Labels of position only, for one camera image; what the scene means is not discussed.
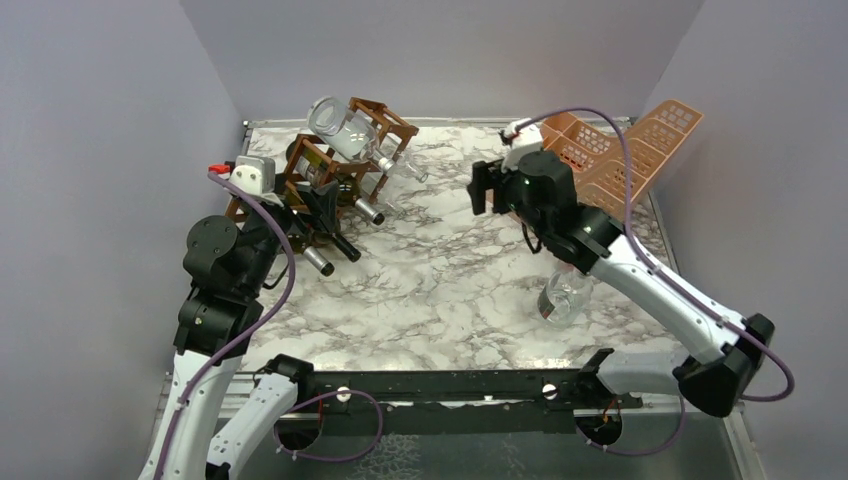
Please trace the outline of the dark green wine bottle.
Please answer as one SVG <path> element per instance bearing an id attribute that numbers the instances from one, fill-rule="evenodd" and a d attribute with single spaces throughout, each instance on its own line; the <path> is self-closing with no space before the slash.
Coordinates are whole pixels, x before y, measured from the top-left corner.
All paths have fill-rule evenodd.
<path id="1" fill-rule="evenodd" d="M 329 163 L 324 161 L 315 150 L 305 147 L 301 155 L 294 162 L 293 172 L 303 178 L 300 184 L 309 183 L 313 187 L 320 187 L 320 180 L 328 167 Z M 330 179 L 336 181 L 339 186 L 337 197 L 337 206 L 339 208 L 352 207 L 358 210 L 372 224 L 382 225 L 384 223 L 384 215 L 366 200 L 361 183 L 352 173 L 339 173 L 336 171 L 330 176 Z"/>

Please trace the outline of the olive wine bottle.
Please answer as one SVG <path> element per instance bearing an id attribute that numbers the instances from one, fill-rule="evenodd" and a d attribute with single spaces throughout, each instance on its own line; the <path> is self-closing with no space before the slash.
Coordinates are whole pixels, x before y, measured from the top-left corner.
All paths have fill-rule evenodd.
<path id="1" fill-rule="evenodd" d="M 329 277 L 335 272 L 334 264 L 318 249 L 314 240 L 295 239 L 292 242 L 293 251 L 304 257 L 322 276 Z"/>

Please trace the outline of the green wine bottle cream label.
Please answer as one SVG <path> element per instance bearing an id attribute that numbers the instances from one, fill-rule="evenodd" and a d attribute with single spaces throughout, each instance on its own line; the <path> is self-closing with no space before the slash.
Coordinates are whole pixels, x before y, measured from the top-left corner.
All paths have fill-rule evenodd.
<path id="1" fill-rule="evenodd" d="M 361 258 L 360 250 L 348 241 L 343 235 L 333 233 L 330 235 L 333 245 L 352 263 Z"/>

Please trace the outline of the clear bottle silver cap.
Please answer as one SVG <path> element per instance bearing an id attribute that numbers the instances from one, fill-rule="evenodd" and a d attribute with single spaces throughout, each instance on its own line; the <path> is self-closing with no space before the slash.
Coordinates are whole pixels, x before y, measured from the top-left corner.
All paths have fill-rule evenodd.
<path id="1" fill-rule="evenodd" d="M 400 145 L 400 138 L 387 134 L 379 146 L 378 166 L 389 177 L 404 177 L 425 183 L 428 172 Z"/>

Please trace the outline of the clear bottle with label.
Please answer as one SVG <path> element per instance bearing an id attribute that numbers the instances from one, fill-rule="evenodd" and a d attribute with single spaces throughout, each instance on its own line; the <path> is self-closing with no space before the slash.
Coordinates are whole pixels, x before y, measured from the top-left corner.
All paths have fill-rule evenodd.
<path id="1" fill-rule="evenodd" d="M 332 96 L 316 100 L 307 113 L 309 129 L 346 160 L 369 161 L 389 175 L 396 162 L 380 151 L 376 129 L 346 103 Z"/>

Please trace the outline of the clear bottle pink cap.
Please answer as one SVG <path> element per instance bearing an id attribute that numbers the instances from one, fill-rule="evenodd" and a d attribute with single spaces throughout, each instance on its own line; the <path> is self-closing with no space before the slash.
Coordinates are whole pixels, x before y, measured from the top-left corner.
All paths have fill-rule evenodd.
<path id="1" fill-rule="evenodd" d="M 558 328 L 570 326 L 589 304 L 593 288 L 589 275 L 569 264 L 558 265 L 537 297 L 539 317 Z"/>

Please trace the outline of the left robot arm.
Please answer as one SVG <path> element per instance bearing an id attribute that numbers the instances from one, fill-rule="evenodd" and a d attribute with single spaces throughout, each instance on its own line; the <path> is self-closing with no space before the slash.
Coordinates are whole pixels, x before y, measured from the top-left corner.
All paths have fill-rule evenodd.
<path id="1" fill-rule="evenodd" d="M 221 215 L 190 230 L 183 267 L 191 290 L 178 313 L 173 374 L 143 479 L 235 479 L 276 421 L 314 397 L 314 367 L 285 354 L 271 360 L 248 400 L 218 424 L 228 387 L 252 335 L 286 303 L 296 266 L 286 204 L 210 179 L 250 207 L 243 227 Z"/>

